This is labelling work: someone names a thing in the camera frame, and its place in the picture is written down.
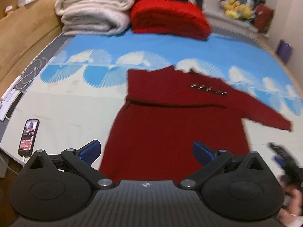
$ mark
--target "plush toy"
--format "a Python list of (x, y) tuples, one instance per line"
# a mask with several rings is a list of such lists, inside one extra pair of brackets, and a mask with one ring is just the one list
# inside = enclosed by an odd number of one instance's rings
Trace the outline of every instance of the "plush toy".
[(237, 0), (223, 0), (220, 4), (227, 17), (232, 19), (250, 19), (252, 17), (252, 9), (246, 4), (241, 4), (241, 2)]

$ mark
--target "wooden headboard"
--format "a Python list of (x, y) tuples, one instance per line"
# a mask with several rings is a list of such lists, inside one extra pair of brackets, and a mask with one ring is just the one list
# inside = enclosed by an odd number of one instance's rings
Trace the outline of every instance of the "wooden headboard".
[(56, 0), (37, 0), (4, 17), (5, 8), (17, 8), (17, 2), (0, 0), (0, 96), (62, 28)]

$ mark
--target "white cable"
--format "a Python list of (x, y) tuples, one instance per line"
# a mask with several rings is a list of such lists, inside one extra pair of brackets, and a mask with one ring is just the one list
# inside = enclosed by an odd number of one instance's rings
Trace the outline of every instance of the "white cable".
[(5, 161), (4, 161), (4, 159), (2, 158), (1, 155), (0, 155), (0, 159), (2, 160), (2, 162), (4, 163), (4, 165), (5, 165), (8, 169), (10, 169), (12, 172), (16, 173), (17, 175), (19, 174), (19, 173), (15, 172), (12, 168), (10, 168), (10, 167), (5, 163)]
[[(35, 63), (36, 61), (39, 61), (40, 62), (40, 66), (38, 66), (38, 67), (34, 67), (34, 70), (33, 71), (31, 71), (29, 74), (27, 74), (27, 75), (25, 75), (24, 76), (24, 74), (26, 73), (26, 70), (23, 72), (23, 75), (21, 76), (21, 79), (19, 80), (19, 82), (16, 84), (16, 89), (17, 90), (22, 90), (25, 86), (27, 86), (28, 84), (30, 84), (33, 80), (34, 80), (34, 78), (37, 76), (37, 73), (36, 73), (36, 71), (40, 68), (40, 67), (42, 67), (42, 60), (45, 60), (45, 63), (47, 63), (47, 58), (45, 58), (45, 57), (42, 57), (42, 59), (36, 59), (36, 60), (34, 60), (31, 64), (33, 64), (33, 63)], [(28, 77), (29, 75), (31, 75), (32, 73), (34, 73), (34, 77), (31, 79), (31, 80), (29, 80), (29, 81), (27, 81), (27, 82), (23, 82), (23, 79), (25, 79), (26, 77)], [(22, 88), (19, 88), (18, 87), (18, 84), (19, 83), (22, 83), (24, 86), (22, 87)]]

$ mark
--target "power strip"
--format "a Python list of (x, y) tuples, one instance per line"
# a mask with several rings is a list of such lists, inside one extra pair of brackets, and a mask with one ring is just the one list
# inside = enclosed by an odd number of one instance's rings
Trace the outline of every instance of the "power strip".
[(0, 121), (4, 121), (7, 112), (20, 92), (21, 91), (15, 89), (11, 90), (11, 92), (7, 95), (7, 99), (2, 102), (2, 107), (0, 108)]
[(2, 97), (1, 97), (1, 101), (4, 101), (4, 100), (7, 98), (7, 96), (11, 93), (11, 91), (12, 91), (13, 88), (17, 85), (17, 83), (20, 81), (20, 79), (21, 79), (21, 75), (18, 76), (18, 77), (14, 80), (14, 82), (9, 86), (9, 88), (4, 92), (4, 94), (3, 94)]

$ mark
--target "bed sheet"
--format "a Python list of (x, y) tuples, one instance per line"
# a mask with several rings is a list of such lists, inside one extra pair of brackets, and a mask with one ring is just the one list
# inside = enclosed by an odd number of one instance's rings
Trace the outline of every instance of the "bed sheet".
[[(18, 134), (27, 119), (38, 118), (34, 150), (54, 154), (98, 139), (103, 154), (127, 94), (127, 70), (151, 71), (170, 65), (221, 78), (293, 122), (293, 132), (288, 132), (243, 120), (252, 149), (264, 157), (276, 175), (280, 170), (271, 160), (273, 153), (266, 148), (267, 142), (284, 144), (303, 159), (303, 104), (289, 77), (268, 52), (214, 33), (207, 41), (131, 31), (112, 37), (76, 36), (34, 80), (17, 105), (0, 146), (21, 161)], [(94, 168), (99, 167), (101, 158), (92, 165)]]

